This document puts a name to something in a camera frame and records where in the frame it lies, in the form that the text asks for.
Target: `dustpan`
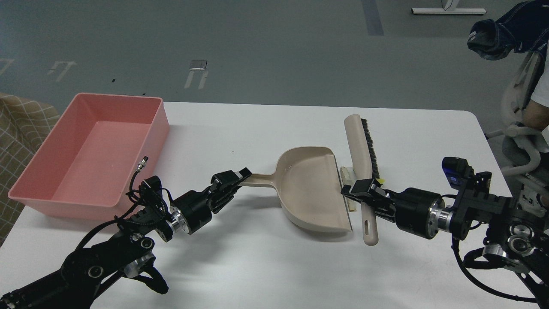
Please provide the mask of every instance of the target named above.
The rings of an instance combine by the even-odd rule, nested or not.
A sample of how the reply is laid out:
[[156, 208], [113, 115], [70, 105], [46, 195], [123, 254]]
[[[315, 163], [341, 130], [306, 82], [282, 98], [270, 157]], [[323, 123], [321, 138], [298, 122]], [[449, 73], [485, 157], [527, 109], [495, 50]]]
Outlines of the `dustpan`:
[[335, 155], [329, 148], [290, 149], [280, 156], [273, 174], [252, 174], [241, 185], [274, 188], [284, 214], [299, 227], [352, 231]]

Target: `pink container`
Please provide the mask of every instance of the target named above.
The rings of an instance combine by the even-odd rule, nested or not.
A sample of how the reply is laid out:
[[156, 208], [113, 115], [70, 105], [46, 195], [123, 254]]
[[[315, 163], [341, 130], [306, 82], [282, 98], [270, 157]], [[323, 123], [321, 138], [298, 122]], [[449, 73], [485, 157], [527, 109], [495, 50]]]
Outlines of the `pink container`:
[[161, 98], [79, 93], [8, 196], [56, 217], [111, 220], [125, 193], [153, 175], [170, 127]]

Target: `white shirt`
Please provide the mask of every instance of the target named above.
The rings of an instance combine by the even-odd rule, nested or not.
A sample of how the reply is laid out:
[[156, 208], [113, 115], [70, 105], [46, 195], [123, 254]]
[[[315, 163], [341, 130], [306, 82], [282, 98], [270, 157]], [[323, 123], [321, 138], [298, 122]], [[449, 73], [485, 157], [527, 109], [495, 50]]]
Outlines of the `white shirt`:
[[547, 60], [545, 60], [544, 73], [537, 82], [531, 99], [545, 107], [549, 107], [549, 61]]

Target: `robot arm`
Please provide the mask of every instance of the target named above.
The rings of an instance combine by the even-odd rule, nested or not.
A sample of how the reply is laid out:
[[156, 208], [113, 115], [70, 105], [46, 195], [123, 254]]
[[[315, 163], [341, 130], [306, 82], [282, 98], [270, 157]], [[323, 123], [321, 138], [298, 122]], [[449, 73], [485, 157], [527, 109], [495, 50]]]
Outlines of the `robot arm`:
[[[135, 203], [126, 214], [90, 231], [59, 270], [2, 296], [0, 309], [90, 308], [99, 295], [122, 277], [143, 282], [158, 293], [167, 293], [166, 281], [154, 268], [154, 240], [146, 235], [156, 230], [167, 242], [181, 230], [193, 234], [211, 220], [212, 213], [234, 198], [239, 184], [250, 175], [247, 168], [218, 173], [202, 192], [189, 191], [175, 200], [168, 192], [171, 209], [162, 198], [165, 189], [157, 176], [144, 180], [139, 190], [132, 190], [132, 181], [128, 195]], [[125, 219], [138, 205], [144, 208]], [[84, 248], [97, 232], [115, 223], [118, 233], [108, 241]]]
[[[458, 190], [457, 195], [442, 196], [415, 188], [397, 193], [382, 189], [375, 179], [345, 185], [341, 193], [355, 201], [366, 202], [375, 209], [377, 216], [411, 234], [432, 239], [439, 230], [451, 233], [458, 265], [473, 283], [498, 296], [537, 302], [541, 308], [549, 308], [549, 237], [544, 234], [544, 220], [518, 209], [512, 198], [490, 194], [491, 173], [475, 174], [465, 159], [446, 157], [442, 169], [450, 186]], [[454, 198], [453, 206], [445, 205], [443, 197]], [[471, 227], [474, 220], [488, 223], [484, 247], [469, 252], [461, 261], [459, 241], [475, 228]], [[481, 256], [487, 261], [476, 261]], [[536, 298], [497, 292], [474, 279], [466, 269], [502, 267], [516, 272]], [[529, 272], [542, 283], [537, 283]]]

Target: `brush handle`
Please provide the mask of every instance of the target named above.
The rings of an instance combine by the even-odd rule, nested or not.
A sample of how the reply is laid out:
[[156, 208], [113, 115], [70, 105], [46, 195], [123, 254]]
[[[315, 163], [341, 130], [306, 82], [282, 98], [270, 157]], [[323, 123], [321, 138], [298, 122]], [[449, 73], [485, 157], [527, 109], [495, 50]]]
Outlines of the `brush handle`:
[[[360, 115], [353, 114], [345, 118], [345, 132], [351, 152], [352, 168], [356, 179], [372, 178], [372, 159], [368, 150], [368, 143], [364, 135], [364, 127]], [[362, 238], [368, 246], [378, 243], [377, 221], [374, 209], [366, 203], [360, 203], [362, 212]]]
[[276, 189], [275, 175], [252, 174], [240, 183], [245, 187], [271, 187]]

